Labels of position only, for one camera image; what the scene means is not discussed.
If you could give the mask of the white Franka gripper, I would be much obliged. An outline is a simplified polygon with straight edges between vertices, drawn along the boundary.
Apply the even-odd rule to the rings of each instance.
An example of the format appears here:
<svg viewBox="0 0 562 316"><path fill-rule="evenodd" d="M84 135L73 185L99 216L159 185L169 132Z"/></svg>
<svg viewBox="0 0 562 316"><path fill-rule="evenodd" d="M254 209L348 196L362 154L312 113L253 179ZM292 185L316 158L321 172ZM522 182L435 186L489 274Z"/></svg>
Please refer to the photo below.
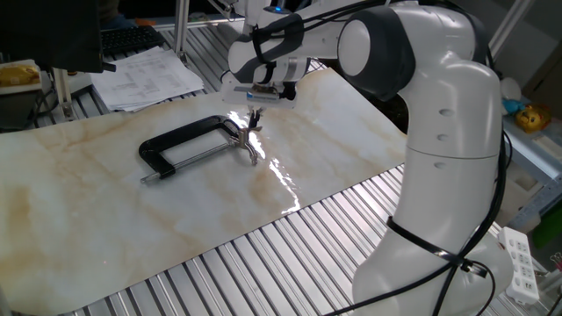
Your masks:
<svg viewBox="0 0 562 316"><path fill-rule="evenodd" d="M257 111L250 111L248 128L257 127L262 108L292 109L296 105L296 82L240 83L231 71L226 71L220 81L220 94L225 103L259 108Z"/></svg>

